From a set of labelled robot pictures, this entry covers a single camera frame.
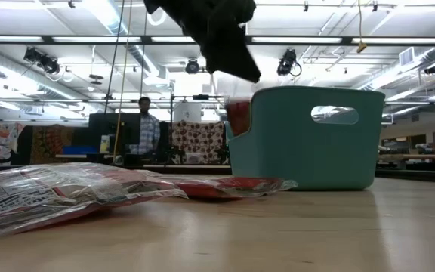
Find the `wall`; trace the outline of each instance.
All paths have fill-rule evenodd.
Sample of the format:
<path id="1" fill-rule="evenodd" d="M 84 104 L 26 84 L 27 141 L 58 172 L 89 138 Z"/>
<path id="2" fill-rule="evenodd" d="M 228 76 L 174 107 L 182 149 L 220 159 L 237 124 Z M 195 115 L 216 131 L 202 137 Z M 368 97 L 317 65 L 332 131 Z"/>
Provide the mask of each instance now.
<path id="1" fill-rule="evenodd" d="M 395 125 L 388 125 L 382 128 L 381 140 L 397 138 L 404 136 L 414 136 L 426 134 L 428 143 L 434 141 L 435 132 L 435 111 L 419 113 L 419 121 L 412 122 L 411 115 L 408 114 L 406 119 L 394 120 Z"/>

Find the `ceiling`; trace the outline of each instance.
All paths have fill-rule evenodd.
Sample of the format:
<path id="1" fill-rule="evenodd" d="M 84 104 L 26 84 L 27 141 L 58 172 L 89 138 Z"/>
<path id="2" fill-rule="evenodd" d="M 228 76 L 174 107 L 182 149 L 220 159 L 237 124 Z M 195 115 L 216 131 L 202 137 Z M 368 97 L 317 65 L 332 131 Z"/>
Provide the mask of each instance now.
<path id="1" fill-rule="evenodd" d="M 304 12 L 304 1 L 301 0 L 256 0 L 256 2 L 258 7 L 254 18 L 247 25 L 249 35 L 358 36 L 360 17 L 362 17 L 364 36 L 435 37 L 435 1 L 432 0 L 422 0 L 421 5 L 418 5 L 417 1 L 378 0 L 377 11 L 372 10 L 372 1 L 361 0 L 362 16 L 356 5 L 357 0 L 309 0 L 308 12 Z M 109 35 L 107 28 L 85 6 L 85 1 L 73 1 L 73 3 L 76 8 L 72 9 L 69 8 L 67 1 L 61 0 L 0 0 L 0 36 Z M 149 21 L 141 1 L 135 0 L 132 8 L 129 7 L 130 0 L 116 1 L 116 5 L 118 12 L 124 6 L 123 14 L 126 22 L 132 12 L 130 22 L 132 35 L 182 35 L 180 27 L 168 17 L 162 24 L 154 26 L 153 24 L 163 16 L 162 11 L 158 10 L 152 15 L 153 22 Z M 29 67 L 29 64 L 23 60 L 26 48 L 25 44 L 0 45 L 0 55 Z M 276 75 L 279 59 L 289 48 L 295 49 L 303 67 L 302 74 L 294 81 Z M 58 84 L 86 97 L 102 98 L 109 85 L 111 94 L 118 94 L 123 90 L 129 93 L 125 95 L 129 97 L 133 97 L 130 93 L 139 97 L 140 91 L 158 92 L 163 97 L 170 97 L 169 87 L 143 83 L 143 71 L 130 54 L 127 55 L 127 66 L 125 66 L 124 46 L 98 45 L 95 48 L 93 66 L 92 47 L 89 45 L 38 45 L 37 49 L 57 57 L 62 70 L 66 67 L 71 71 L 63 77 L 62 74 L 52 76 L 53 80 L 60 79 Z M 217 89 L 215 93 L 243 96 L 252 93 L 262 85 L 283 84 L 351 88 L 396 63 L 399 53 L 406 49 L 407 47 L 401 46 L 369 45 L 358 54 L 357 47 L 250 45 L 249 50 L 263 74 L 262 83 L 253 85 L 223 73 L 215 73 Z M 197 45 L 145 45 L 142 46 L 142 50 L 153 63 L 167 67 L 170 72 L 169 79 L 175 79 L 176 84 L 186 86 L 186 88 L 179 88 L 184 90 L 184 94 L 199 93 L 202 88 L 191 87 L 196 82 L 201 82 L 198 83 L 200 85 L 211 84 L 209 76 L 193 79 L 179 73 L 184 70 L 183 63 L 190 58 L 198 59 L 199 64 L 205 66 L 205 60 L 200 56 Z M 110 77 L 114 58 L 115 69 L 113 76 Z M 30 69 L 42 74 L 42 71 L 35 66 Z M 91 86 L 88 75 L 91 73 L 104 77 L 101 81 L 102 85 L 94 86 L 96 90 L 92 92 L 88 91 L 88 87 Z M 388 82 L 381 89 L 389 90 L 391 94 L 400 93 L 420 84 L 418 77 L 418 73 L 411 73 L 407 77 Z"/>

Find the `hanging cable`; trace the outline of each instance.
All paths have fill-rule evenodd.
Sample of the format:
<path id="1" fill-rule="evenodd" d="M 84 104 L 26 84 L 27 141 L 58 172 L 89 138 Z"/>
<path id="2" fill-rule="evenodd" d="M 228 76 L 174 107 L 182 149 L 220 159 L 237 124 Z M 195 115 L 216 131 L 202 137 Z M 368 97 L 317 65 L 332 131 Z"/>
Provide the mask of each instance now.
<path id="1" fill-rule="evenodd" d="M 113 51 L 113 61 L 112 61 L 112 68 L 110 69 L 109 88 L 106 91 L 105 110 L 103 111 L 103 114 L 106 114 L 106 109 L 109 106 L 110 87 L 112 86 L 113 68 L 115 67 L 115 59 L 117 57 L 117 48 L 119 46 L 120 29 L 122 28 L 122 21 L 124 20 L 123 15 L 124 15 L 124 8 L 122 8 L 122 11 L 120 11 L 119 29 L 117 32 L 117 40 L 115 41 L 115 50 Z M 129 36 L 129 35 L 130 35 L 130 28 L 128 29 L 128 33 L 127 33 L 127 36 Z"/>
<path id="2" fill-rule="evenodd" d="M 360 42 L 359 42 L 359 48 L 356 50 L 356 52 L 359 54 L 362 51 L 367 48 L 367 45 L 362 41 L 362 5 L 360 4 L 360 0 L 358 0 L 359 4 L 359 34 L 360 34 Z"/>
<path id="3" fill-rule="evenodd" d="M 132 6 L 133 2 L 134 2 L 134 0 L 130 0 L 130 6 Z M 130 29 L 130 27 L 131 27 L 131 22 L 132 22 L 132 9 L 130 9 L 130 15 L 128 17 L 128 29 Z M 127 42 L 125 44 L 126 48 L 128 47 L 129 37 L 130 37 L 130 31 L 127 31 Z M 127 70 L 127 55 L 128 55 L 128 50 L 125 50 L 124 73 L 122 74 L 122 90 L 120 92 L 120 103 L 119 103 L 119 117 L 118 117 L 118 121 L 117 121 L 117 132 L 116 132 L 116 135 L 115 135 L 115 143 L 113 145 L 113 161 L 114 161 L 114 163 L 117 162 L 116 161 L 116 158 L 117 158 L 117 146 L 119 145 L 120 117 L 122 115 L 122 101 L 123 101 L 123 98 L 124 98 L 125 72 Z"/>

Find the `wooden table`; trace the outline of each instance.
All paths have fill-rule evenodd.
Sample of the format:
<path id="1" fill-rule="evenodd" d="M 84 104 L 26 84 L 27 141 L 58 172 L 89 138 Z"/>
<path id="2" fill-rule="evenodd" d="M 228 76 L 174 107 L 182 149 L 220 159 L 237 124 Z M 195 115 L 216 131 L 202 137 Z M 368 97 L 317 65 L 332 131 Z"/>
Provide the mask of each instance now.
<path id="1" fill-rule="evenodd" d="M 0 271 L 435 271 L 435 184 L 162 199 L 0 238 Z"/>

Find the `spotlight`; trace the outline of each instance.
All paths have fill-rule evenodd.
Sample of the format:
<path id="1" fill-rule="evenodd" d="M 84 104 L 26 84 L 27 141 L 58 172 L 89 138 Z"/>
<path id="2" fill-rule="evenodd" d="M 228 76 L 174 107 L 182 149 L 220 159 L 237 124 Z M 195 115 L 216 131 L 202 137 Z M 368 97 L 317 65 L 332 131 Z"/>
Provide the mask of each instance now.
<path id="1" fill-rule="evenodd" d="M 251 82 L 261 73 L 246 47 L 245 32 L 239 24 L 254 15 L 254 0 L 144 0 L 149 14 L 162 8 L 185 36 L 201 48 L 209 73 L 222 71 Z"/>
<path id="2" fill-rule="evenodd" d="M 196 59 L 190 59 L 186 65 L 186 73 L 188 74 L 196 74 L 199 73 L 199 64 Z"/>
<path id="3" fill-rule="evenodd" d="M 300 67 L 300 72 L 297 75 L 292 74 L 293 66 Z M 286 50 L 283 58 L 279 61 L 278 70 L 276 71 L 278 76 L 292 75 L 297 77 L 301 74 L 301 65 L 296 61 L 296 53 L 294 49 Z"/>
<path id="4" fill-rule="evenodd" d="M 435 74 L 435 66 L 432 66 L 431 68 L 424 69 L 424 73 L 426 73 L 426 75 Z"/>
<path id="5" fill-rule="evenodd" d="M 37 67 L 42 68 L 50 75 L 56 75 L 60 72 L 60 65 L 56 57 L 49 57 L 46 54 L 40 53 L 36 48 L 27 48 L 23 57 L 29 63 L 36 63 Z"/>

